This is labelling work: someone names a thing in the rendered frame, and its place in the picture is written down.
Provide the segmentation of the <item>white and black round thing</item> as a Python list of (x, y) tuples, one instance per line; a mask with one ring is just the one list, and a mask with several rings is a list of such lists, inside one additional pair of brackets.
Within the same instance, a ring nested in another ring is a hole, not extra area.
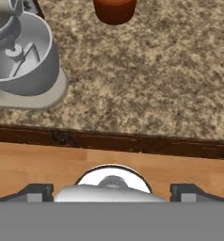
[(54, 202), (165, 202), (134, 169), (106, 164), (86, 171), (74, 185), (61, 188)]

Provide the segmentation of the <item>brown round jar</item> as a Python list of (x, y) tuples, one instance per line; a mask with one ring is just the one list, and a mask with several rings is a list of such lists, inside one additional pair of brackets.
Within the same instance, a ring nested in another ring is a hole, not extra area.
[(105, 24), (125, 24), (135, 13), (137, 0), (93, 0), (95, 14)]

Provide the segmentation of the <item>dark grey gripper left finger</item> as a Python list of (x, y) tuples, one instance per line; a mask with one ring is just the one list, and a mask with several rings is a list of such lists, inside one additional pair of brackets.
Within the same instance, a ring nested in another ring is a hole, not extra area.
[(53, 192), (53, 184), (29, 184), (17, 193), (1, 197), (0, 202), (53, 202)]

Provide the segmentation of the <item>white stand mixer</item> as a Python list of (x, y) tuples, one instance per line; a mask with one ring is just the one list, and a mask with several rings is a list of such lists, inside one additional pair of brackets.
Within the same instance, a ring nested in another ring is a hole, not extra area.
[(0, 0), (0, 108), (45, 109), (67, 90), (50, 26), (22, 0)]

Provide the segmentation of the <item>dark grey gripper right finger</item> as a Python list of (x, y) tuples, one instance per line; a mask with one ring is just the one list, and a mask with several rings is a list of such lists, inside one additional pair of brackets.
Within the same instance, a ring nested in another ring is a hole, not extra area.
[(194, 184), (171, 184), (170, 200), (176, 202), (224, 201), (224, 198), (204, 192)]

